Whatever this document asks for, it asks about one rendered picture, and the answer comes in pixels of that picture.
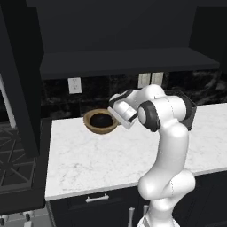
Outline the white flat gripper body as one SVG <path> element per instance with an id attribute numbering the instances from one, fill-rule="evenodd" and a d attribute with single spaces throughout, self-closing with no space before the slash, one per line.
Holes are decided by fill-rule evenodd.
<path id="1" fill-rule="evenodd" d="M 115 108 L 108 107 L 107 110 L 114 116 L 114 118 L 125 128 L 130 129 L 131 123 L 129 119 L 131 117 L 128 107 L 117 106 Z"/>

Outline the brown wooden bowl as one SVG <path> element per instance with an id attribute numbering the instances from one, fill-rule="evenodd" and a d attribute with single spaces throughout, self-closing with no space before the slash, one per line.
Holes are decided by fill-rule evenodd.
<path id="1" fill-rule="evenodd" d="M 83 116 L 83 123 L 93 133 L 104 135 L 118 126 L 118 121 L 107 109 L 93 109 Z"/>

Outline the black angular bowl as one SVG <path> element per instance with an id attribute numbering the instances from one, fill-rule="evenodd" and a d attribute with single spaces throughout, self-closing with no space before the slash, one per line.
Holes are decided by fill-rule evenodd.
<path id="1" fill-rule="evenodd" d="M 196 110 L 197 110 L 197 105 L 188 97 L 186 96 L 182 91 L 180 90 L 167 90 L 166 94 L 169 96 L 178 96 L 178 97 L 183 97 L 184 99 L 186 99 L 192 106 L 192 113 L 191 115 L 187 118 L 184 119 L 183 121 L 181 121 L 181 123 L 188 129 L 191 130 L 192 129 L 192 124 L 193 124 L 193 120 L 196 114 Z"/>

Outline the black cabinet door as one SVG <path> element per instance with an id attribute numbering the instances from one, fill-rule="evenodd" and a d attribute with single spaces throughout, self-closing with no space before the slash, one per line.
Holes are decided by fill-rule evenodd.
<path id="1" fill-rule="evenodd" d="M 29 158 L 40 154 L 42 59 L 36 8 L 26 0 L 0 0 L 0 75 Z"/>
<path id="2" fill-rule="evenodd" d="M 227 7 L 198 7 L 189 47 L 219 63 L 227 74 Z"/>

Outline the black drawer front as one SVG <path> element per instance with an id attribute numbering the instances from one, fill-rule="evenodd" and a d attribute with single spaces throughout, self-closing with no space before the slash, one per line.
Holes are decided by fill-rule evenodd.
<path id="1" fill-rule="evenodd" d="M 86 199 L 89 196 L 90 198 L 102 197 L 104 194 L 109 195 L 108 200 L 100 200 L 96 202 L 86 203 Z M 70 210 L 79 209 L 83 207 L 91 207 L 101 204 L 112 204 L 117 202 L 128 202 L 128 203 L 137 203 L 138 192 L 136 187 L 128 187 L 115 189 L 105 192 L 96 192 L 86 195 L 81 195 L 67 200 L 67 205 Z"/>

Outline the black cupboard door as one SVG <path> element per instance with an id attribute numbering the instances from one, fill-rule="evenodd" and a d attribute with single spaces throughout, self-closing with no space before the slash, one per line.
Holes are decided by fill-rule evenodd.
<path id="1" fill-rule="evenodd" d="M 227 170 L 195 176 L 196 187 L 175 206 L 180 227 L 227 227 Z"/>
<path id="2" fill-rule="evenodd" d="M 125 203 L 105 204 L 76 209 L 65 214 L 53 213 L 56 227 L 137 227 L 137 212 L 129 218 Z"/>

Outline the pale grey slanted panel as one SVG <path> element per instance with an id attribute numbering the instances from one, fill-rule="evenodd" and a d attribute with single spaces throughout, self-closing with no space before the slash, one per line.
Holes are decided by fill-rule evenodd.
<path id="1" fill-rule="evenodd" d="M 1 74 L 0 74 L 0 91 L 1 91 L 2 96 L 3 96 L 4 105 L 6 107 L 6 112 L 7 112 L 8 118 L 9 118 L 11 128 L 15 129 L 16 128 L 16 121 L 15 121 L 15 118 L 14 118 L 14 115 L 13 115 L 13 112 L 12 112 L 10 101 L 9 101 L 7 94 L 6 94 L 6 90 L 5 90 L 5 87 L 4 87 L 4 81 L 3 81 Z"/>

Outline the black gas hob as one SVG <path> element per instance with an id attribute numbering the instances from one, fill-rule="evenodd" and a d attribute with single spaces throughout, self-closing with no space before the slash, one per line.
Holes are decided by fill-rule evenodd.
<path id="1" fill-rule="evenodd" d="M 19 132 L 0 123 L 0 215 L 44 207 L 51 120 L 42 120 L 40 138 L 40 155 L 27 158 Z"/>

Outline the white light switch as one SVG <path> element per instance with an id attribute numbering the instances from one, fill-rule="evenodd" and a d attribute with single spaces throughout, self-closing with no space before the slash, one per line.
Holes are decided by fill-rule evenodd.
<path id="1" fill-rule="evenodd" d="M 163 72 L 159 72 L 159 73 L 152 73 L 152 80 L 151 80 L 151 84 L 156 84 L 161 86 L 162 85 L 162 80 L 163 80 Z"/>
<path id="2" fill-rule="evenodd" d="M 145 86 L 149 85 L 151 81 L 151 74 L 150 73 L 146 73 L 146 74 L 140 74 L 138 76 L 138 84 L 137 87 L 139 89 L 144 88 Z"/>

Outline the black open wall cabinet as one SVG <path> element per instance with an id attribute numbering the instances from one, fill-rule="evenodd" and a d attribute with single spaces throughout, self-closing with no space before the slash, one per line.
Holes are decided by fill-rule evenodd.
<path id="1" fill-rule="evenodd" d="M 189 47 L 198 7 L 227 0 L 26 0 L 43 41 L 44 79 L 219 68 Z"/>

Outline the white wall outlet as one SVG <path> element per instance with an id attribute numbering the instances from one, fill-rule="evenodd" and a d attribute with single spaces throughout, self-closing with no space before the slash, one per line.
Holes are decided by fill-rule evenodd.
<path id="1" fill-rule="evenodd" d="M 68 78 L 68 89 L 70 94 L 80 94 L 82 92 L 81 78 Z"/>

